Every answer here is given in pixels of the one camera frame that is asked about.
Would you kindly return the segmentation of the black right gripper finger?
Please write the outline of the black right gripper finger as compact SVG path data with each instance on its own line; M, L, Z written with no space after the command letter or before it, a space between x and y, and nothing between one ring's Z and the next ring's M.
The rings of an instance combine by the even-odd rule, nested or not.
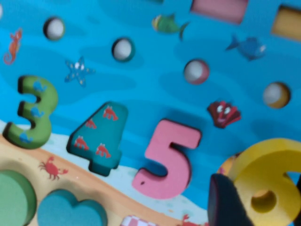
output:
M212 174L208 197L211 226L252 226L233 182L223 174Z

